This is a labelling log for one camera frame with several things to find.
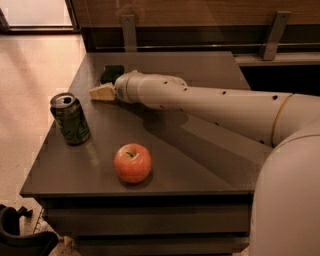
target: metal frame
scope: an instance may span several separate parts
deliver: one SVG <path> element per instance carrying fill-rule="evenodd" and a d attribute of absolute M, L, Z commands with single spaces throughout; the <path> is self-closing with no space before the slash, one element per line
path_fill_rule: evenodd
<path fill-rule="evenodd" d="M 137 51 L 137 36 L 134 15 L 121 15 L 121 25 L 126 52 Z"/>
<path fill-rule="evenodd" d="M 263 60 L 274 60 L 283 32 L 288 23 L 291 12 L 277 11 L 273 24 L 270 28 L 266 44 L 260 49 L 260 55 Z"/>

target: can lid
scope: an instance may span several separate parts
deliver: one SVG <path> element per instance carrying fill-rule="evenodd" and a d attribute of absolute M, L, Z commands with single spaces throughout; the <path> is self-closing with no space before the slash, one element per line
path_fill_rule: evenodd
<path fill-rule="evenodd" d="M 51 99 L 50 104 L 54 108 L 66 108 L 71 106 L 75 99 L 76 97 L 72 93 L 65 92 L 54 96 Z"/>

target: window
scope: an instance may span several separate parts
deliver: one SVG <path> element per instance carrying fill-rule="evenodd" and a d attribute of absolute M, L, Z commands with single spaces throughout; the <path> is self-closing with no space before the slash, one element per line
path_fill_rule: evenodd
<path fill-rule="evenodd" d="M 5 32 L 74 29 L 69 1 L 0 0 L 0 8 L 1 27 Z"/>

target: table top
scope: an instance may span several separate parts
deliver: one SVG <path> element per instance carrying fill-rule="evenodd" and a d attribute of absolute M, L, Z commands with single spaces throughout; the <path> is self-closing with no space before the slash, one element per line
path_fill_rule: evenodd
<path fill-rule="evenodd" d="M 178 76 L 189 86 L 249 89 L 229 52 L 87 54 L 69 91 L 81 102 L 91 137 L 69 146 L 53 123 L 22 196 L 253 193 L 269 147 L 184 112 L 91 101 L 88 91 L 106 65 Z M 117 150 L 133 142 L 146 146 L 153 160 L 151 175 L 136 185 L 122 182 L 113 164 Z"/>

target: apple stem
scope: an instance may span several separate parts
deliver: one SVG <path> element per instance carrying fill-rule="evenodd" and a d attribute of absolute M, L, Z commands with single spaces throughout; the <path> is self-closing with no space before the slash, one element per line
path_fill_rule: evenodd
<path fill-rule="evenodd" d="M 128 156 L 130 156 L 130 157 L 133 157 L 133 154 L 130 153 L 130 152 L 126 152 L 126 154 L 127 154 Z"/>

